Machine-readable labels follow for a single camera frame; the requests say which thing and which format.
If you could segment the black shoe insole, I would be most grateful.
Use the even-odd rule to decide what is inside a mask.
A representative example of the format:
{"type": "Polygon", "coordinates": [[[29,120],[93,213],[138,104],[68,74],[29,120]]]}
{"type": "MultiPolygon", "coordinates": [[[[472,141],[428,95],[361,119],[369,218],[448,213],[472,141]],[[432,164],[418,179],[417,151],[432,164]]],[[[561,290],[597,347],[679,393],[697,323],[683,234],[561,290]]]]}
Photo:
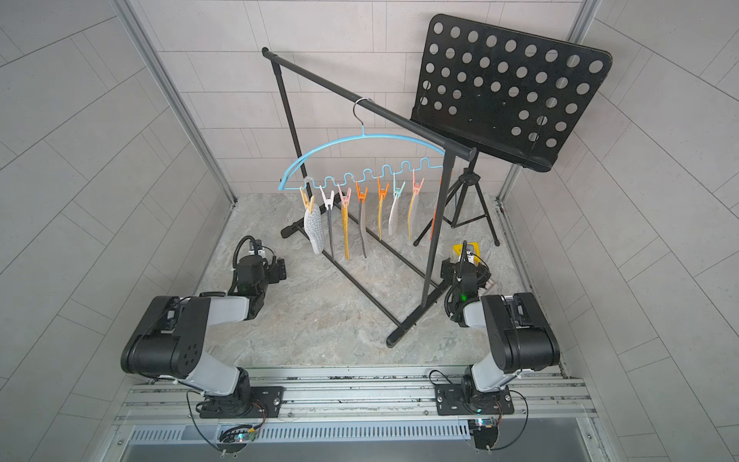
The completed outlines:
{"type": "Polygon", "coordinates": [[[324,250],[323,229],[321,228],[321,207],[314,205],[306,210],[303,219],[303,229],[308,236],[313,252],[321,255],[324,250]]]}

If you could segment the dark grey shoe insole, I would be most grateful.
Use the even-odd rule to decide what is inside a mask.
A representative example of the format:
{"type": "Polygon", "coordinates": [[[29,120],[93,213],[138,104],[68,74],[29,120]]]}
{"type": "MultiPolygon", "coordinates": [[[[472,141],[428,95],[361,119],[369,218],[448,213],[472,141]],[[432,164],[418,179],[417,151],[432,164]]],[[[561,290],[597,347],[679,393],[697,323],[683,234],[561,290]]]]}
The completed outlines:
{"type": "Polygon", "coordinates": [[[326,207],[326,221],[327,221],[327,229],[328,229],[328,242],[329,242],[329,255],[332,260],[334,260],[334,243],[333,243],[333,222],[332,222],[332,210],[333,206],[325,206],[326,207]]]}

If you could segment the orange yellow shoe insole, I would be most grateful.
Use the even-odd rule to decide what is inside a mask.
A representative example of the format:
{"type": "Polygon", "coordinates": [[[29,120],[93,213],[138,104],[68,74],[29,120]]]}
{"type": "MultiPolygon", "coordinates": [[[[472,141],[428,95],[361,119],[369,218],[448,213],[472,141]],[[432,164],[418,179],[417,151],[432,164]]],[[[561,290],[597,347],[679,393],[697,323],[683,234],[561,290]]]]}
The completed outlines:
{"type": "Polygon", "coordinates": [[[342,205],[342,227],[343,227],[343,242],[344,242],[344,259],[350,260],[350,241],[349,241],[349,206],[347,203],[342,205]]]}

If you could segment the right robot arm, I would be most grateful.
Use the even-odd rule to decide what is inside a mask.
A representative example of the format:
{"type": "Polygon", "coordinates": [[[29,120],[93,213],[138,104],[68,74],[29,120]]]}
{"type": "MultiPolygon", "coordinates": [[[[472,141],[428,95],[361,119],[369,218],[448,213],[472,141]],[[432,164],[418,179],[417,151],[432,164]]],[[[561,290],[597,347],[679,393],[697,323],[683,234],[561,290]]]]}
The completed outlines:
{"type": "Polygon", "coordinates": [[[461,327],[485,330],[486,355],[467,367],[461,381],[463,402],[480,413],[502,399],[505,387],[525,371],[541,371],[560,359],[560,347],[537,299],[531,293],[481,296],[491,278],[477,243],[456,244],[455,257],[444,261],[442,277],[450,283],[444,306],[461,327]]]}

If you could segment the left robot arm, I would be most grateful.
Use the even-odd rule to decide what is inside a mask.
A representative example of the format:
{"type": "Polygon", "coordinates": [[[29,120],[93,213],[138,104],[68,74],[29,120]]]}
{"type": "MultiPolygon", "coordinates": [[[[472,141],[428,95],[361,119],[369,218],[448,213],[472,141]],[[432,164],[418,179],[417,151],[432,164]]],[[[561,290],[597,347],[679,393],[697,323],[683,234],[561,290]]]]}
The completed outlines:
{"type": "Polygon", "coordinates": [[[245,236],[233,254],[228,291],[153,298],[123,348],[121,369],[184,383],[202,392],[203,407],[217,417],[250,410],[248,373],[211,356],[204,342],[209,326],[255,319],[269,285],[287,278],[285,261],[266,254],[261,241],[245,236]]]}

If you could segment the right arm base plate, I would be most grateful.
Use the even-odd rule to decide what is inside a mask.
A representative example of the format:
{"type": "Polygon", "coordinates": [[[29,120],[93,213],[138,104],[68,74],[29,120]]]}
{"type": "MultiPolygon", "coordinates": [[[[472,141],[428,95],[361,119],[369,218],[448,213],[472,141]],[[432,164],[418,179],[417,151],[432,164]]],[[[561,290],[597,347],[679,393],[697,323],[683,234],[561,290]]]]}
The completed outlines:
{"type": "Polygon", "coordinates": [[[508,389],[482,393],[471,386],[439,383],[434,391],[439,416],[506,416],[515,412],[508,389]]]}

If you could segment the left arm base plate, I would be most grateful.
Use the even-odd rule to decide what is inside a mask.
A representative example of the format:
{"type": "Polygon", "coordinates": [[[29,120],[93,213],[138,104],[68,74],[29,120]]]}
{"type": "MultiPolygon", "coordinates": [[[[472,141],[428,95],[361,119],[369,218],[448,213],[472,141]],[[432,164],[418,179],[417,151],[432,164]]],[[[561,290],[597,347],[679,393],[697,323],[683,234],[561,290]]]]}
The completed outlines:
{"type": "Polygon", "coordinates": [[[277,418],[284,393],[285,388],[280,386],[252,387],[248,396],[237,389],[227,397],[206,396],[196,412],[202,419],[277,418]]]}

